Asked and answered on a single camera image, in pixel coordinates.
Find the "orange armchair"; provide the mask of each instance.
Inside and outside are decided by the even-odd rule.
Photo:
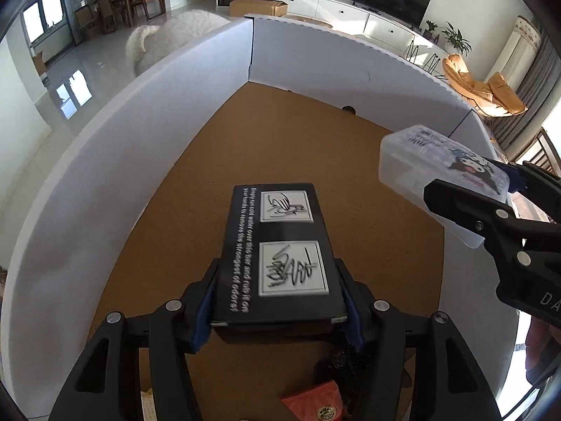
[[[475,81],[458,54],[448,55],[442,61],[442,67],[455,91],[483,116],[507,117],[527,111],[528,108],[500,73],[493,74],[487,83]]]

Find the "white dog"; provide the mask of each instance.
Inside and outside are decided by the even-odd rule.
[[[181,46],[228,23],[218,14],[194,9],[168,20],[162,27],[140,26],[128,38],[127,61],[139,76]]]

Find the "white tv cabinet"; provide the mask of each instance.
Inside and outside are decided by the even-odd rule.
[[[395,55],[404,56],[413,41],[413,46],[418,46],[415,64],[423,67],[436,54],[440,61],[433,74],[443,74],[442,60],[448,53],[396,20],[339,0],[280,1],[288,4],[289,14],[322,20],[337,31],[371,42]]]

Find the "soap bar box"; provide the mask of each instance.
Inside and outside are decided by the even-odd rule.
[[[378,178],[471,248],[479,247],[484,238],[431,213],[423,199],[425,187],[441,179],[506,202],[509,185],[508,175],[489,160],[423,125],[388,134],[382,139]]]
[[[226,342],[310,340],[346,320],[312,184],[234,188],[214,302]]]

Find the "white label square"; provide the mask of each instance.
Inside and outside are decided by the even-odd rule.
[[[298,191],[262,191],[262,222],[313,222],[308,195]]]
[[[327,293],[318,241],[259,243],[259,296]]]

